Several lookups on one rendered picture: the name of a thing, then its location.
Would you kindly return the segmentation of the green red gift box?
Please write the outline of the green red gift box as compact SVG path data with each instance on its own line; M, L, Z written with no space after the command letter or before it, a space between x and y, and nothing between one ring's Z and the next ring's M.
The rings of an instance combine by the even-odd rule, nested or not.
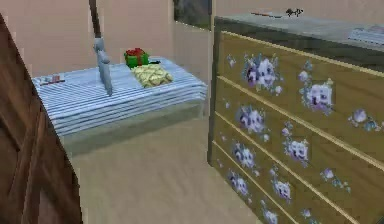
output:
M148 65L149 55L141 48L128 49L124 53L126 65L132 69L137 66Z

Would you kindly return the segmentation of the blue striped bed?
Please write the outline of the blue striped bed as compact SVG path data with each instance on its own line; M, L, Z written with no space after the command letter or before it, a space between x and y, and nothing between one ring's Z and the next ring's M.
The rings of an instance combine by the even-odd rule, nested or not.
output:
M113 93L107 94L96 68L35 77L33 84L54 129L71 156L94 151L146 132L200 117L207 85L172 61L153 62L173 80L143 86L125 64L109 67Z

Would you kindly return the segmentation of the dark window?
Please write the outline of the dark window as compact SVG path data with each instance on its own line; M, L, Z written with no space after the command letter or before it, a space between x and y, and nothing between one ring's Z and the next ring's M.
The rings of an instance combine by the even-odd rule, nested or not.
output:
M173 0L174 20L211 29L212 0Z

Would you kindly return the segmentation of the olive flowered chest of drawers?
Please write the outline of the olive flowered chest of drawers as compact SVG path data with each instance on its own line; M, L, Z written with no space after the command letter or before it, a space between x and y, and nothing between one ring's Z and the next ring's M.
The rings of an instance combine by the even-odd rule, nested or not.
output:
M384 224L384 45L306 16L214 21L207 161L262 224Z

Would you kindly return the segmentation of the thin red pencil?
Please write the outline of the thin red pencil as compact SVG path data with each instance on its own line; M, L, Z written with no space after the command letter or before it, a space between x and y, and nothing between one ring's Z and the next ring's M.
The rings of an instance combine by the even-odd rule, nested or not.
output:
M260 13L260 12L251 12L252 15L270 17L270 18L282 18L282 15L275 15L271 13Z

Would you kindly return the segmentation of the small red grey book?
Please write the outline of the small red grey book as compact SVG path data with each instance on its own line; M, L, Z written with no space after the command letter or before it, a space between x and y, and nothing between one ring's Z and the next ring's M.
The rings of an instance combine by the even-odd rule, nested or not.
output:
M65 78L62 75L53 75L53 76L46 76L40 80L40 85L51 85L56 83L64 82Z

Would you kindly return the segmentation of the brown wooden door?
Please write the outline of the brown wooden door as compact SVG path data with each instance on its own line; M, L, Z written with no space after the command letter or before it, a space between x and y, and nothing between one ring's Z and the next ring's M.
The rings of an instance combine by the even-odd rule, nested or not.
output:
M2 14L0 224L83 224L78 178Z

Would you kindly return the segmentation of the pale blue printed paper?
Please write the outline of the pale blue printed paper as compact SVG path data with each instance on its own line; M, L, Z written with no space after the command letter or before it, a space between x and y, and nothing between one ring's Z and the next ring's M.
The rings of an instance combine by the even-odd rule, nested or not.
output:
M355 28L349 36L349 39L384 45L384 26L374 25L369 28Z

